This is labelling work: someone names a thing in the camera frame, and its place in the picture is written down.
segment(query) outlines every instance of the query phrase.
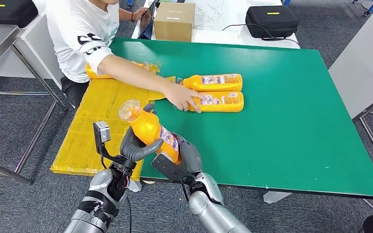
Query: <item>white t-shirt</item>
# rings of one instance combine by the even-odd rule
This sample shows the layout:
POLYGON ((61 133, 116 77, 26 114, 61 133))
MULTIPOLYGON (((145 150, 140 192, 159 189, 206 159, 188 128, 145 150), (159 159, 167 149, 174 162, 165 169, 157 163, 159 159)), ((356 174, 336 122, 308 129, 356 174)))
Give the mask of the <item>white t-shirt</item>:
POLYGON ((119 27, 119 4, 103 11, 89 0, 49 0, 46 15, 59 67, 65 76, 86 83, 85 66, 96 73, 98 65, 112 54, 109 45, 119 27))

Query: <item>bottle label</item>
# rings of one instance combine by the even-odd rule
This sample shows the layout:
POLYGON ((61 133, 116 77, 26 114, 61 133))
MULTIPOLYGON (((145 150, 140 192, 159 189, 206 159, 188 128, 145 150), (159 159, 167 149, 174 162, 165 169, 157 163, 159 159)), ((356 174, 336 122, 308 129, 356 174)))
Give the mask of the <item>bottle label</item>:
POLYGON ((201 100, 201 105, 213 105, 213 104, 221 104, 220 100, 212 95, 204 95, 205 100, 201 100))
POLYGON ((225 84, 225 83, 238 83, 238 77, 236 74, 225 74, 225 75, 211 75, 202 76, 202 84, 225 84))
POLYGON ((239 95, 236 92, 231 92, 227 96, 221 96, 221 100, 212 96, 212 95, 204 95, 206 97, 205 100, 201 100, 201 105, 213 105, 213 104, 238 104, 239 103, 239 95))
POLYGON ((171 134, 165 127, 161 125, 161 133, 159 137, 162 138, 166 143, 171 145, 171 147, 178 152, 178 140, 176 140, 175 136, 171 134))

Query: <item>cardboard box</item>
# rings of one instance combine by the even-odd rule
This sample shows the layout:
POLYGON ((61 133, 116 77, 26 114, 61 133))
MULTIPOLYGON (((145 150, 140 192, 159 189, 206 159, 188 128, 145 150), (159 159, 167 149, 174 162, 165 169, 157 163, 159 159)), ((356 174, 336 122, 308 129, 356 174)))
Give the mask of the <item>cardboard box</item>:
POLYGON ((155 38, 191 42, 194 24, 194 3, 162 2, 153 20, 155 38))

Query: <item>man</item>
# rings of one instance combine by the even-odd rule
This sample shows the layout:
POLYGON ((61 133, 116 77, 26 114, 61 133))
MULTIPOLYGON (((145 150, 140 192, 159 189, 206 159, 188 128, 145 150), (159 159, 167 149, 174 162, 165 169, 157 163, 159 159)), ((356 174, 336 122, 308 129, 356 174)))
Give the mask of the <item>man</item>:
POLYGON ((138 21, 146 8, 131 13, 119 8, 118 0, 49 0, 46 14, 59 67, 62 92, 78 107, 88 87, 86 64, 98 74, 106 73, 124 83, 158 91, 179 110, 188 105, 200 109, 193 97, 201 94, 151 74, 128 60, 115 56, 109 49, 119 21, 138 21))

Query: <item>yellow bottle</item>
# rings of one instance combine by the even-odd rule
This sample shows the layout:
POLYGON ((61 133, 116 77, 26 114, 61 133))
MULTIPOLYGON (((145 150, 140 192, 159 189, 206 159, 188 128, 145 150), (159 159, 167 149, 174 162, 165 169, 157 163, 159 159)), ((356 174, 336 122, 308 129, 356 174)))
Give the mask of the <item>yellow bottle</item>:
POLYGON ((156 153, 164 154, 177 165, 181 163, 176 138, 159 123, 159 119, 155 114, 141 109, 139 101, 126 101, 119 110, 119 116, 122 120, 129 122, 135 135, 146 145, 150 145, 155 140, 162 138, 164 144, 156 153))
POLYGON ((242 76, 240 74, 193 75, 182 80, 182 85, 199 92, 241 91, 242 76))
POLYGON ((244 108, 244 95, 236 91, 201 92, 206 100, 194 98, 202 112, 237 113, 244 108))

